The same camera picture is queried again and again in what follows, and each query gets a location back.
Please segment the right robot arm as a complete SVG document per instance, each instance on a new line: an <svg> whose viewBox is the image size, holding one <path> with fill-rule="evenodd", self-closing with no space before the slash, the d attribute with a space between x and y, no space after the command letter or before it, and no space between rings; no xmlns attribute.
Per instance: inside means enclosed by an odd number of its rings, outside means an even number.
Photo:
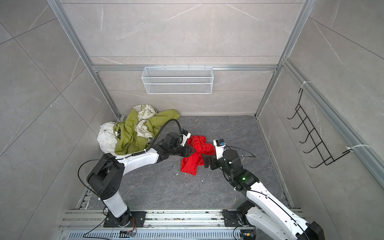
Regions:
<svg viewBox="0 0 384 240"><path fill-rule="evenodd" d="M235 191L248 200L237 208L242 225L253 226L274 240L324 240L322 227L308 223L282 204L264 184L246 170L237 151L222 150L219 155L202 155L204 167L220 169Z"/></svg>

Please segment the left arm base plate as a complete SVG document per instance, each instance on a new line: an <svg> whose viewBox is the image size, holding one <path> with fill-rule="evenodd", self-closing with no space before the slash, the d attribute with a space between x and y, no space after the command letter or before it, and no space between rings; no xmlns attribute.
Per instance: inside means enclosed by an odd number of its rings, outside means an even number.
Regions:
<svg viewBox="0 0 384 240"><path fill-rule="evenodd" d="M147 212L133 211L124 213L116 218L110 211L107 213L106 220L103 224L104 228L142 228L146 219Z"/></svg>

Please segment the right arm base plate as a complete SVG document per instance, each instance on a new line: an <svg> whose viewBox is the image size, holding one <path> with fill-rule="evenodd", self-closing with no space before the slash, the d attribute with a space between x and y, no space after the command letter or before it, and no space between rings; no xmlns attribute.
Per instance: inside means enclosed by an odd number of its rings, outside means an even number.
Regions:
<svg viewBox="0 0 384 240"><path fill-rule="evenodd" d="M226 227L247 226L245 220L238 216L237 211L222 210L222 216Z"/></svg>

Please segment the red cloth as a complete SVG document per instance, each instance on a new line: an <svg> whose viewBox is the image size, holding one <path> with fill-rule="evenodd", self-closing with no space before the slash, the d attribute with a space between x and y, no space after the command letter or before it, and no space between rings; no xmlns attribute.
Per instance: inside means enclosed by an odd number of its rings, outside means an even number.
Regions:
<svg viewBox="0 0 384 240"><path fill-rule="evenodd" d="M187 145L194 148L196 152L190 157L182 159L180 171L195 176L197 167L204 165L202 155L214 155L216 153L215 147L208 143L204 136L191 136L187 140Z"/></svg>

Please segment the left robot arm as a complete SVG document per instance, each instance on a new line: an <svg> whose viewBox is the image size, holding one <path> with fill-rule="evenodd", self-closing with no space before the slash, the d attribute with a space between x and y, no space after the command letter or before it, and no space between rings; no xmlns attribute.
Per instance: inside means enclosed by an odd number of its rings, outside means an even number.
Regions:
<svg viewBox="0 0 384 240"><path fill-rule="evenodd" d="M122 159L106 154L105 159L97 160L87 177L87 183L116 219L129 216L130 210L119 193L123 176L141 167L160 163L169 156L191 156L195 150L187 145L190 137L191 133L185 130L181 134L171 132L149 150Z"/></svg>

